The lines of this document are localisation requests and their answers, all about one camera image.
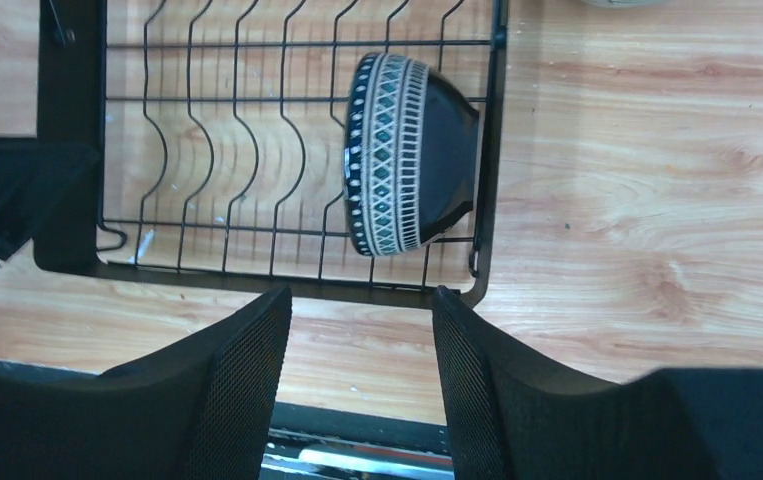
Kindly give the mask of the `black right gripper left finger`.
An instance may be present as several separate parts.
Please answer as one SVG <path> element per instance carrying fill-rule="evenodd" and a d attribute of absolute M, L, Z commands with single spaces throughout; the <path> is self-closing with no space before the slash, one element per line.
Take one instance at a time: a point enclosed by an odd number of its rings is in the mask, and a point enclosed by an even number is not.
<path fill-rule="evenodd" d="M 101 374 L 0 361 L 0 479 L 255 479 L 292 293 Z"/>

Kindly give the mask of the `blue white patterned bowl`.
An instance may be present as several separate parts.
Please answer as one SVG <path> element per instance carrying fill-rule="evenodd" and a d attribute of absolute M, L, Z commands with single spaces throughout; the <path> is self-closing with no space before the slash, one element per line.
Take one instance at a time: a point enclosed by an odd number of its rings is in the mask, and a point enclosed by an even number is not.
<path fill-rule="evenodd" d="M 355 251 L 417 250 L 475 203 L 480 114 L 429 65 L 372 52 L 351 82 L 344 131 L 345 219 Z"/>

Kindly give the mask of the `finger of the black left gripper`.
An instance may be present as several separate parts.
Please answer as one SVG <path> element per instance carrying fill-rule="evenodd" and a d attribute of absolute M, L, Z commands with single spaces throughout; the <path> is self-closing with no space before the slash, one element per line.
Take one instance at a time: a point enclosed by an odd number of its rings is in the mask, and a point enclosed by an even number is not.
<path fill-rule="evenodd" d="M 41 269 L 92 273 L 99 166 L 89 145 L 0 138 L 0 264 L 32 241 Z"/>

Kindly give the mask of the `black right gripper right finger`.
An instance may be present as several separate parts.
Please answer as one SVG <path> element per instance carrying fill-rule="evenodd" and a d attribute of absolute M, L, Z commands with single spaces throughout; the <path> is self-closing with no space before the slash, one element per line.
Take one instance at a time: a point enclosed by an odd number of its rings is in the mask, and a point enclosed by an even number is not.
<path fill-rule="evenodd" d="M 432 323 L 459 479 L 763 479 L 763 368 L 609 382 L 525 345 L 446 288 Z"/>

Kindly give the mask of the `green floral bowl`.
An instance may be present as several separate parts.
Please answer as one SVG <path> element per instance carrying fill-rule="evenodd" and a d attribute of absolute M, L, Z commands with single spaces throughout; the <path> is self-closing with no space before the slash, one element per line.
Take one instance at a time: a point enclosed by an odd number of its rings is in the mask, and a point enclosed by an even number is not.
<path fill-rule="evenodd" d="M 662 3 L 662 0 L 581 0 L 583 3 L 609 9 L 637 8 L 656 5 Z"/>

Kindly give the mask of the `black wire dish rack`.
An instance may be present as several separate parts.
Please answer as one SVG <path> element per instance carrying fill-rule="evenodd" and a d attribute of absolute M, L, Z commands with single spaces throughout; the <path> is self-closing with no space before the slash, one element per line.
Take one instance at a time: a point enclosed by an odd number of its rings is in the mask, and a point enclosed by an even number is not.
<path fill-rule="evenodd" d="M 96 166 L 35 240 L 43 270 L 428 308 L 491 266 L 505 1 L 43 1 L 37 138 Z M 476 110 L 474 205 L 414 251 L 352 245 L 344 139 L 360 59 L 427 63 Z"/>

